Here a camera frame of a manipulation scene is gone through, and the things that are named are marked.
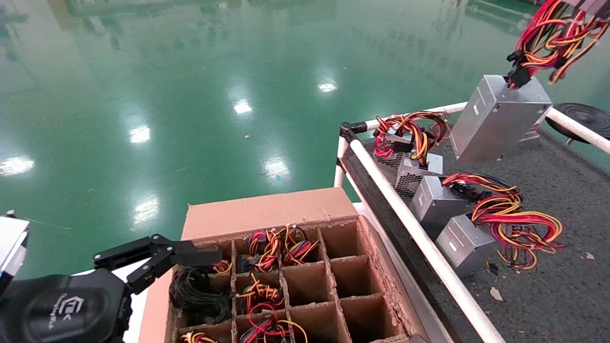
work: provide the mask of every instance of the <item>robotic arm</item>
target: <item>robotic arm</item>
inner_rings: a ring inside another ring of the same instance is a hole
[[[221,261],[218,247],[197,250],[191,241],[156,234],[94,255],[95,270],[86,275],[12,281],[25,257],[29,222],[10,215],[0,217],[0,343],[121,343],[132,294],[144,291],[175,264],[196,267]],[[150,260],[128,275],[126,283],[111,272],[146,258]]]

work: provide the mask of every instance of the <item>wire bundle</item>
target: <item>wire bundle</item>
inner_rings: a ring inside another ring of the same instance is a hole
[[[479,185],[517,204],[523,201],[521,192],[519,192],[516,186],[511,186],[491,175],[460,172],[447,176],[441,183],[443,186],[453,186],[456,184]]]
[[[562,225],[556,218],[534,211],[522,211],[523,196],[516,186],[494,176],[475,173],[455,173],[442,180],[443,186],[478,185],[492,191],[488,197],[479,197],[469,215],[477,224],[486,224],[492,237],[502,249],[498,254],[515,270],[533,268],[537,263],[535,251],[555,254],[564,245],[555,242]],[[545,226],[540,235],[537,226]]]
[[[261,306],[266,306],[271,311],[271,315],[261,320],[258,324],[254,323],[252,315],[254,311]],[[297,327],[303,332],[305,343],[307,343],[307,333],[305,330],[295,322],[289,320],[278,319],[278,313],[275,309],[268,304],[258,304],[252,308],[252,311],[248,313],[248,320],[252,327],[246,330],[238,340],[238,343],[255,343],[259,342],[262,338],[262,342],[282,342],[285,340],[286,335],[291,333],[293,330],[286,328],[284,325],[292,325]]]
[[[275,229],[256,230],[248,239],[248,246],[248,260],[252,263],[254,269],[260,272],[272,271],[280,256],[281,241],[279,233]]]
[[[208,291],[209,280],[206,268],[181,268],[174,273],[171,281],[171,303],[175,308],[205,315],[203,321],[206,323],[220,323],[231,314],[229,300],[223,294]]]
[[[295,241],[290,235],[291,231],[296,231],[297,234],[300,233],[303,240],[299,242]],[[309,241],[305,239],[303,230],[297,228],[296,225],[292,225],[292,227],[290,225],[286,225],[286,227],[281,231],[281,234],[284,235],[284,265],[300,265],[305,263],[305,259],[320,244],[319,240]]]
[[[587,15],[579,6],[571,13],[568,8],[561,0],[547,0],[536,12],[519,38],[515,52],[507,58],[514,61],[509,86],[521,87],[538,71],[550,68],[555,69],[549,78],[550,84],[564,78],[567,70],[593,48],[610,25],[607,20]],[[519,71],[526,73],[524,82],[515,76]]]
[[[219,274],[227,274],[228,272],[231,271],[231,267],[232,267],[232,264],[227,259],[224,259],[224,260],[212,265],[212,269],[214,269],[214,271],[216,271]]]
[[[418,111],[408,114],[394,114],[386,119],[377,117],[379,122],[379,134],[375,140],[375,156],[388,159],[394,153],[392,146],[386,142],[386,134],[393,129],[396,135],[402,137],[406,132],[411,133],[411,142],[415,152],[411,154],[411,159],[418,160],[422,167],[428,166],[426,157],[428,151],[445,138],[449,131],[447,120],[450,114],[447,112]],[[417,125],[416,120],[430,119],[434,123],[429,127],[431,134],[428,135],[424,129]]]
[[[218,341],[213,340],[203,332],[195,333],[194,331],[191,331],[187,334],[183,334],[181,338],[184,343],[218,343]]]
[[[239,313],[250,313],[256,307],[256,303],[266,303],[273,309],[284,307],[284,296],[281,289],[261,283],[254,273],[250,273],[250,280],[250,285],[243,290],[243,293],[236,295],[239,299]]]
[[[548,214],[520,210],[521,206],[508,197],[490,197],[477,204],[471,220],[488,225],[492,237],[502,244],[503,251],[499,250],[498,254],[508,266],[527,270],[537,263],[535,251],[553,255],[557,248],[564,246],[555,242],[563,227]],[[545,226],[546,233],[540,235],[536,225]]]

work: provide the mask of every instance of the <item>green epoxy floor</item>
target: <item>green epoxy floor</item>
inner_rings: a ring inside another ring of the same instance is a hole
[[[514,0],[0,7],[0,209],[37,221],[21,278],[90,269],[94,252],[152,233],[177,239],[187,203],[332,186],[340,122],[466,101],[482,74],[508,70],[535,11]],[[605,38],[547,87],[556,102],[610,110]]]

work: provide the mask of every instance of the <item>computer power supply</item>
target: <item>computer power supply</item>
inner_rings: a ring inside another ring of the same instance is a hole
[[[468,212],[469,202],[458,198],[449,187],[444,187],[438,176],[426,175],[417,187],[409,210],[435,240],[452,217]]]
[[[426,160],[428,169],[422,169],[418,161],[411,159],[410,156],[403,157],[394,183],[396,193],[401,197],[408,200],[413,199],[424,176],[443,174],[443,156],[428,153]]]
[[[536,78],[508,88],[500,75],[484,75],[451,129],[459,161],[495,161],[510,153],[552,105]]]
[[[462,278],[481,268],[498,244],[462,214],[449,220],[436,239],[436,245]]]
[[[404,137],[397,135],[385,136],[386,144],[392,142],[411,143],[411,135],[406,134]],[[426,175],[440,176],[443,173],[443,156],[428,153],[426,160],[428,168],[420,168],[418,161],[411,159],[410,153],[395,151],[389,158],[383,158],[373,154],[373,160],[381,172],[385,175],[388,181],[394,185],[396,192],[405,200],[410,202],[417,191],[422,178]]]

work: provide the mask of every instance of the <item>white pipe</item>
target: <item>white pipe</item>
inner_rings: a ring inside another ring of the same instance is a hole
[[[428,109],[427,111],[440,112],[440,111],[444,110],[445,112],[447,112],[449,114],[453,114],[456,112],[462,112],[464,110],[464,108],[466,107],[466,104],[467,103],[447,105],[447,106],[437,107],[434,109]],[[571,119],[570,117],[566,116],[565,114],[561,113],[560,111],[556,110],[555,108],[551,107],[551,109],[547,111],[546,116],[548,118],[552,119],[557,124],[566,128],[568,131],[573,132],[578,137],[581,137],[582,139],[586,140],[587,142],[597,146],[599,149],[604,151],[606,154],[610,154],[610,140],[607,140],[604,137],[591,131],[590,129],[587,129],[582,124]],[[367,131],[375,130],[376,128],[379,127],[379,122],[377,121],[377,119],[367,120],[366,123],[367,123]]]
[[[456,112],[462,112],[462,110],[464,110],[464,108],[466,107],[467,103],[468,102],[447,105],[447,106],[437,107],[437,108],[433,108],[433,109],[428,109],[427,111],[430,111],[430,112],[445,111],[449,114],[452,114],[452,113],[456,113]],[[379,122],[377,121],[377,119],[367,120],[366,123],[367,123],[367,131],[375,130],[376,128],[379,127]]]
[[[599,149],[603,150],[606,154],[610,154],[610,140],[605,139],[604,137],[596,134],[595,132],[587,129],[582,124],[573,120],[572,118],[566,116],[560,111],[551,108],[547,112],[547,118],[552,119],[555,123],[563,126],[568,131],[573,132],[578,137],[586,140],[587,142],[597,146]]]
[[[409,231],[415,243],[420,247],[440,280],[449,290],[449,293],[456,300],[457,305],[462,309],[470,323],[472,323],[479,336],[481,336],[483,342],[506,343],[489,318],[487,318],[487,315],[483,313],[483,310],[472,297],[472,294],[470,294],[455,274],[445,257],[434,245],[434,242],[423,230],[422,226],[413,216],[413,213],[409,211],[404,201],[396,193],[394,187],[392,187],[381,170],[379,170],[367,150],[362,146],[362,143],[356,139],[350,143],[350,147],[362,162],[368,174],[373,178],[381,193],[390,203],[398,218],[403,222],[404,227]]]
[[[343,158],[345,151],[347,150],[347,140],[345,138],[339,136],[339,147],[337,148],[337,157]],[[340,166],[337,166],[335,169],[335,183],[333,187],[343,187],[343,178],[345,177],[345,173]]]

